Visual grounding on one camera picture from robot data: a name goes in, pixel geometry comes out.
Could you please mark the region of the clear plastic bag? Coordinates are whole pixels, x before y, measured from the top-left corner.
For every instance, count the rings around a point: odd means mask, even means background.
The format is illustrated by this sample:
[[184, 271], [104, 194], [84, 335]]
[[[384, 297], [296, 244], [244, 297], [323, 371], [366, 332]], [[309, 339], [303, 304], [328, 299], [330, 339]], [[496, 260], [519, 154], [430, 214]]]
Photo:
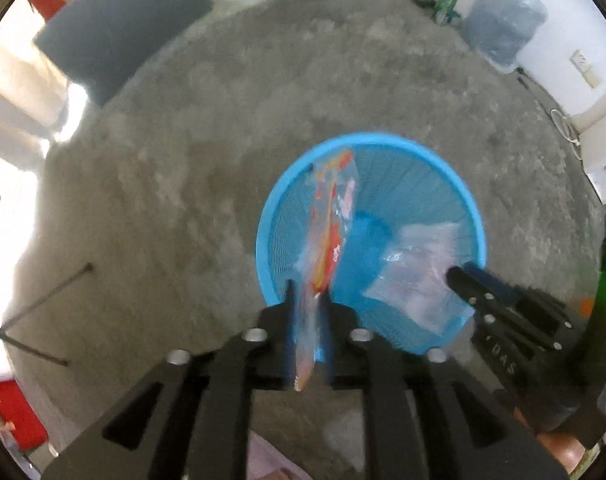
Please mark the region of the clear plastic bag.
[[441, 336], [455, 318], [468, 312], [446, 284], [446, 273], [456, 264], [457, 237], [453, 222], [405, 224], [385, 248], [381, 271], [364, 296]]

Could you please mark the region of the red orange snack wrapper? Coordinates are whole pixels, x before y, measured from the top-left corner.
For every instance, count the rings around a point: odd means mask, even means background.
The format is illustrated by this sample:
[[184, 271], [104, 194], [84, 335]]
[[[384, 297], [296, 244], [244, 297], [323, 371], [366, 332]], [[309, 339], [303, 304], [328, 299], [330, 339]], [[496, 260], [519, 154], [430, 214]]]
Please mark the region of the red orange snack wrapper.
[[358, 173], [351, 150], [313, 163], [312, 205], [305, 243], [297, 260], [300, 286], [295, 300], [294, 389], [313, 376], [320, 347], [321, 296], [329, 292], [354, 217]]

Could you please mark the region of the blue plastic basket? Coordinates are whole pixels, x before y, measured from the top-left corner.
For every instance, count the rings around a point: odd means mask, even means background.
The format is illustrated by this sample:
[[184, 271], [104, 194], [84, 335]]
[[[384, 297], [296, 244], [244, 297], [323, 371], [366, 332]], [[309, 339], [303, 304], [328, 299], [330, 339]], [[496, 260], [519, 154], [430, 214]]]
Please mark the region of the blue plastic basket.
[[288, 281], [299, 276], [295, 264], [312, 207], [313, 164], [345, 150], [354, 154], [358, 187], [354, 223], [332, 284], [332, 299], [353, 308], [361, 324], [405, 351], [422, 354], [452, 344], [472, 314], [457, 296], [447, 298], [457, 315], [442, 333], [433, 334], [396, 308], [364, 295], [381, 272], [384, 251], [403, 226], [453, 223], [456, 264], [485, 266], [488, 256], [480, 210], [464, 180], [429, 148], [393, 134], [361, 132], [327, 140], [279, 177], [256, 232], [255, 266], [265, 302], [279, 304]]

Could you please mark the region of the red container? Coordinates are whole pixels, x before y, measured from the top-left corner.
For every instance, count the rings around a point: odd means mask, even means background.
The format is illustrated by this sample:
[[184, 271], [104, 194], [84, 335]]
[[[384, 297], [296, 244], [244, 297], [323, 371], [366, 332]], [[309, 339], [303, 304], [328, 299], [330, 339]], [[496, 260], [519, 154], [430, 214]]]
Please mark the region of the red container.
[[33, 451], [49, 440], [48, 431], [15, 379], [0, 382], [0, 432], [11, 436], [21, 452]]

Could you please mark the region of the large water jug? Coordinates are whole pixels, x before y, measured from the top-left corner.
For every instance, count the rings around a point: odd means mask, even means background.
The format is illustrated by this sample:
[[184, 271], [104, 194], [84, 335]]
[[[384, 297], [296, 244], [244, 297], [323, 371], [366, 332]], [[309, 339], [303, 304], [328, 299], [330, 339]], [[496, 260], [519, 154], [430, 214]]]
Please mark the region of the large water jug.
[[462, 35], [471, 50], [509, 74], [546, 20], [541, 0], [476, 0], [463, 20]]

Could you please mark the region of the green drink can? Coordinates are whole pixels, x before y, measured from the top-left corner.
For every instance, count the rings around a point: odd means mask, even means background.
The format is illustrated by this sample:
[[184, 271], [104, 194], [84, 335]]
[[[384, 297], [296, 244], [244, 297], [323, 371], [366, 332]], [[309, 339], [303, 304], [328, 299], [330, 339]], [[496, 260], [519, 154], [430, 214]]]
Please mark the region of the green drink can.
[[440, 26], [449, 24], [460, 18], [455, 10], [458, 0], [435, 0], [433, 8], [433, 21]]

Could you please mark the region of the dark grey cabinet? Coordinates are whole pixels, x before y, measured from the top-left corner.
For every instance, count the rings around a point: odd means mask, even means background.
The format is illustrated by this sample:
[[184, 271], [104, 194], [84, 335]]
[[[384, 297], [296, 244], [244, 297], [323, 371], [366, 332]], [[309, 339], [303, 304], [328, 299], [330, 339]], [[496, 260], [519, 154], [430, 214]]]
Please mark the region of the dark grey cabinet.
[[148, 58], [211, 10], [212, 0], [71, 0], [34, 44], [102, 106]]

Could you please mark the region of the wall power socket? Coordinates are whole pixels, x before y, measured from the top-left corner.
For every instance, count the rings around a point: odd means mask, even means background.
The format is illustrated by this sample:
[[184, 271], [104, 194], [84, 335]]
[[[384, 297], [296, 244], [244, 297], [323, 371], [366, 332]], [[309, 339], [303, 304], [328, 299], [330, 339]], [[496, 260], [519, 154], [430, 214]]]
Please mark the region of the wall power socket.
[[602, 83], [593, 64], [586, 58], [581, 50], [575, 50], [573, 52], [570, 62], [592, 89], [597, 88]]

